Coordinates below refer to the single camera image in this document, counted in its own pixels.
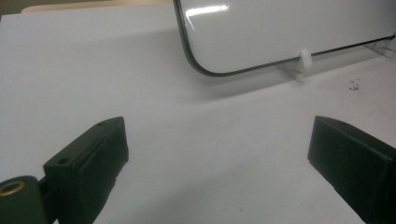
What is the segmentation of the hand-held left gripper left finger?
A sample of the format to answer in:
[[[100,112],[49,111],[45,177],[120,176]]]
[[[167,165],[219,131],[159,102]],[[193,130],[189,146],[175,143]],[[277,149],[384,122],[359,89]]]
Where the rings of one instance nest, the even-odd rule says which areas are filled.
[[[124,118],[93,125],[44,164],[60,224],[92,224],[129,160]]]

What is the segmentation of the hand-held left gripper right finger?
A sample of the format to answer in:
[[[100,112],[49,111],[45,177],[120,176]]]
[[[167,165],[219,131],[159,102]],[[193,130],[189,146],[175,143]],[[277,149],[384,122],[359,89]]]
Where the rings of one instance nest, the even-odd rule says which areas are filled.
[[[307,159],[365,224],[396,224],[396,148],[317,116]]]

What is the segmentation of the white whiteboard stand clip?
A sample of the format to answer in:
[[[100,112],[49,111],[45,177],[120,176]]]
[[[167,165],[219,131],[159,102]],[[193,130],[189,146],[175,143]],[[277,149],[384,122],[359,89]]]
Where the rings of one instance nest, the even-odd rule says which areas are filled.
[[[302,49],[296,61],[282,63],[280,70],[298,82],[302,82],[313,68],[312,54],[308,49]]]

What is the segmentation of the white whiteboard with black rim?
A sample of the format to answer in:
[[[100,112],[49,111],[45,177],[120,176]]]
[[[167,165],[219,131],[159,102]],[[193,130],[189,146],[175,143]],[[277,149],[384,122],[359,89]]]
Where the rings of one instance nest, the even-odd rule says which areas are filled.
[[[227,77],[396,36],[396,0],[173,0],[186,57]]]

